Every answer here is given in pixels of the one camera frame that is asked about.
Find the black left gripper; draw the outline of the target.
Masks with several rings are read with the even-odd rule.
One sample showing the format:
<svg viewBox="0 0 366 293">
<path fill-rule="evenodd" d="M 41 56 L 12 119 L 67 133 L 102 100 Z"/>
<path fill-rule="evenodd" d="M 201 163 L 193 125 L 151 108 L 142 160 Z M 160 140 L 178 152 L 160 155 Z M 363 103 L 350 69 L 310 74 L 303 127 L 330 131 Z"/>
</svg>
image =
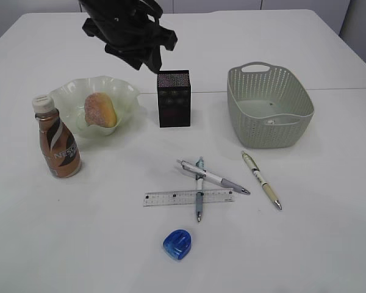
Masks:
<svg viewBox="0 0 366 293">
<path fill-rule="evenodd" d="M 175 31 L 162 27 L 163 14 L 156 1 L 81 1 L 88 13 L 82 29 L 89 37 L 106 43 L 106 53 L 139 70 L 144 63 L 153 73 L 162 66 L 160 46 L 172 51 L 178 42 Z M 138 51 L 144 49 L 143 57 Z"/>
</svg>

